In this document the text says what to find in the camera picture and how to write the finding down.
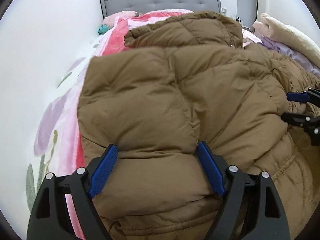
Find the brown puffer jacket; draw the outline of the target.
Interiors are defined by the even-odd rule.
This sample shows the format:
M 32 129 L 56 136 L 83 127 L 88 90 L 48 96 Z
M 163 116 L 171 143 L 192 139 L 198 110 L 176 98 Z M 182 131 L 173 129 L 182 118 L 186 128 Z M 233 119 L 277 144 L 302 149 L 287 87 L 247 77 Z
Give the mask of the brown puffer jacket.
M 261 45 L 245 48 L 241 27 L 231 18 L 214 12 L 194 15 L 187 29 L 197 42 L 188 47 L 190 62 L 178 77 L 197 133 L 196 146 L 205 141 L 214 153 L 244 172 L 267 171 L 294 239 L 319 204 L 319 147 L 310 144 L 301 128 L 283 122 L 281 115 L 319 115 L 318 107 L 286 98 L 288 92 L 318 88 L 319 78 L 288 56 Z M 203 239 L 221 202 L 200 163 L 199 167 L 206 186 L 201 199 L 201 213 L 207 220 L 199 238 Z

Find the lilac folded bedding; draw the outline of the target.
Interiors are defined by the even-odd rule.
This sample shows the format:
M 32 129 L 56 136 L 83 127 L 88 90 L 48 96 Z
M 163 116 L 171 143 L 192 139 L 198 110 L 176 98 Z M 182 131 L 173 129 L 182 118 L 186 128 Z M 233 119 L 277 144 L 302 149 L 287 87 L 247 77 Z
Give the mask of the lilac folded bedding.
M 242 28 L 242 36 L 243 36 L 243 44 L 245 48 L 251 43 L 259 44 L 268 50 L 273 50 L 282 55 L 286 55 L 290 57 L 291 59 L 298 62 L 305 70 L 314 74 L 316 77 L 319 77 L 320 75 L 319 67 L 313 64 L 302 53 L 289 48 L 287 45 L 280 42 L 272 41 L 271 39 L 266 37 L 259 38 L 255 36 L 251 31 L 248 31 L 245 28 Z

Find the white floral bed sheet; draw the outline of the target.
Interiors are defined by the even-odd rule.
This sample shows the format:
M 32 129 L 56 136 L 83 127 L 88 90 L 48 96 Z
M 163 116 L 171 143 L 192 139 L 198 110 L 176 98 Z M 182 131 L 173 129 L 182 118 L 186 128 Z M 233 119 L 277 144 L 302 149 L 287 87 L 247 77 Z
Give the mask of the white floral bed sheet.
M 44 176 L 71 174 L 82 163 L 77 160 L 79 126 L 76 117 L 78 98 L 88 64 L 101 55 L 108 42 L 107 34 L 98 36 L 67 70 L 57 86 L 57 97 L 48 105 L 40 121 L 34 141 L 38 166 L 29 164 L 25 181 L 27 206 L 32 209 Z

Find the cream fleece folded blanket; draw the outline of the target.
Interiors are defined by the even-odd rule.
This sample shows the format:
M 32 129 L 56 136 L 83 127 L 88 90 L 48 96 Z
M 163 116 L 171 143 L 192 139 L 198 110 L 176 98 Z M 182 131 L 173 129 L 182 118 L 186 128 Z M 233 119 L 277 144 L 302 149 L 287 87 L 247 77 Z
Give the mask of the cream fleece folded blanket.
M 267 13 L 262 13 L 260 19 L 261 21 L 255 21 L 252 25 L 255 32 L 302 53 L 319 67 L 319 46 L 308 35 L 291 25 L 280 22 Z

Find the grey door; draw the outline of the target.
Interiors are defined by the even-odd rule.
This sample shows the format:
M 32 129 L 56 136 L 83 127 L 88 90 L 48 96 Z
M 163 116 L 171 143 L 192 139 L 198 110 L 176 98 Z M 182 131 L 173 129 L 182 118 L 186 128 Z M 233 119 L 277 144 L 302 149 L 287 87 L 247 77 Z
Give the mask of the grey door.
M 258 0 L 238 0 L 237 17 L 241 19 L 242 25 L 252 28 L 252 24 L 257 18 Z

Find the teal plush toy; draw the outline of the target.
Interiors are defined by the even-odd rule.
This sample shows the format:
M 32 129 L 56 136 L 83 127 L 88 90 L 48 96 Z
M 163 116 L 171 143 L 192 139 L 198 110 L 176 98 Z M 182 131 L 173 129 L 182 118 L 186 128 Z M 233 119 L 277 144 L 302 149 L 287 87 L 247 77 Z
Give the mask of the teal plush toy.
M 105 34 L 107 31 L 109 31 L 109 27 L 106 24 L 102 24 L 100 25 L 100 27 L 98 28 L 98 34 L 99 35 L 103 35 Z

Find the pink fluffy pillow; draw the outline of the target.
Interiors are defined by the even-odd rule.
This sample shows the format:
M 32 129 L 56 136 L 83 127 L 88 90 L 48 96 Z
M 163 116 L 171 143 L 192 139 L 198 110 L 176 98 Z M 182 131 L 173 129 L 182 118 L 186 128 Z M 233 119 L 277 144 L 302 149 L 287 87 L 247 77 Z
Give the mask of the pink fluffy pillow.
M 136 17 L 137 12 L 136 11 L 121 11 L 121 12 L 116 12 L 112 15 L 109 15 L 104 18 L 102 24 L 105 24 L 108 26 L 108 28 L 113 28 L 114 23 L 117 18 L 132 18 Z

